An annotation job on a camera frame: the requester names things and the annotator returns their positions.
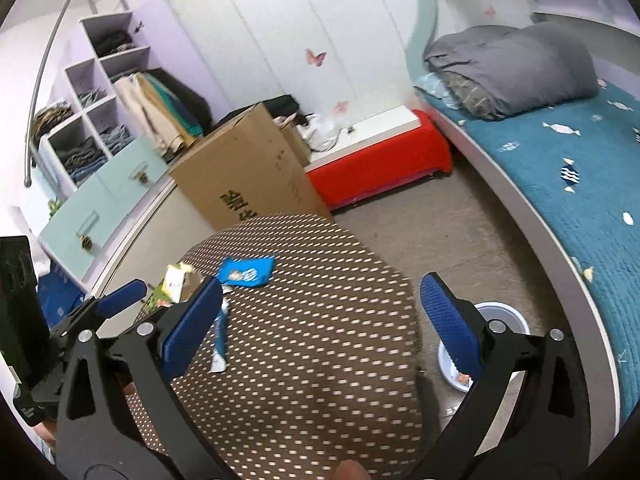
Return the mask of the person left hand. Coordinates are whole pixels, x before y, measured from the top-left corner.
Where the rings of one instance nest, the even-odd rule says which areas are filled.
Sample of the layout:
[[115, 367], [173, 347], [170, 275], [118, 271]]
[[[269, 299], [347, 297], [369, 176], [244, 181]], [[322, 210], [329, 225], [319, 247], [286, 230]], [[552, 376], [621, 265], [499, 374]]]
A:
[[34, 427], [34, 431], [52, 452], [56, 451], [56, 433], [58, 432], [58, 425], [54, 420], [48, 418], [43, 420]]

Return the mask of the person right hand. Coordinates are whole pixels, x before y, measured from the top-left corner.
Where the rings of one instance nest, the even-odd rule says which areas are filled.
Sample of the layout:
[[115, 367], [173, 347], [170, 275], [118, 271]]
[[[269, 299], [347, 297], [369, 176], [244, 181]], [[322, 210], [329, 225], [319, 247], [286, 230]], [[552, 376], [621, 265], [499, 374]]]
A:
[[332, 480], [371, 480], [370, 474], [356, 462], [343, 460], [331, 474]]

